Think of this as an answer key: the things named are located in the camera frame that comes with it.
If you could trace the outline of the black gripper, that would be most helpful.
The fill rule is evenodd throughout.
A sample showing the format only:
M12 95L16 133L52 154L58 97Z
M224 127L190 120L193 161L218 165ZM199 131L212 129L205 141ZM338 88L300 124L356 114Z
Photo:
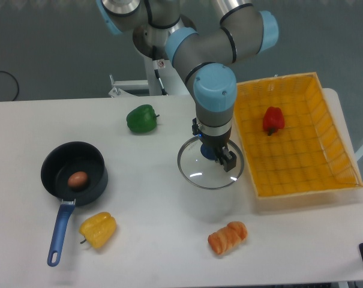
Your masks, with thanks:
M192 120L192 132L202 143L202 155L209 160L218 161L225 172L236 167L236 154L227 148L231 130L232 120L219 127L207 126L198 118Z

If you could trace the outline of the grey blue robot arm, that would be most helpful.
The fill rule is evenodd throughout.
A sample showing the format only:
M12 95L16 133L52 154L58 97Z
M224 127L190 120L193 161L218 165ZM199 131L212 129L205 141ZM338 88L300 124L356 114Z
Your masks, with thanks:
M230 171L237 161L227 146L237 97L230 64L273 47L279 28L272 13L256 10L251 1L214 1L213 6L220 27L201 36L186 24L179 1L97 1L111 33L143 28L160 34L159 41L144 40L149 57L171 63L195 102L193 134L208 157Z

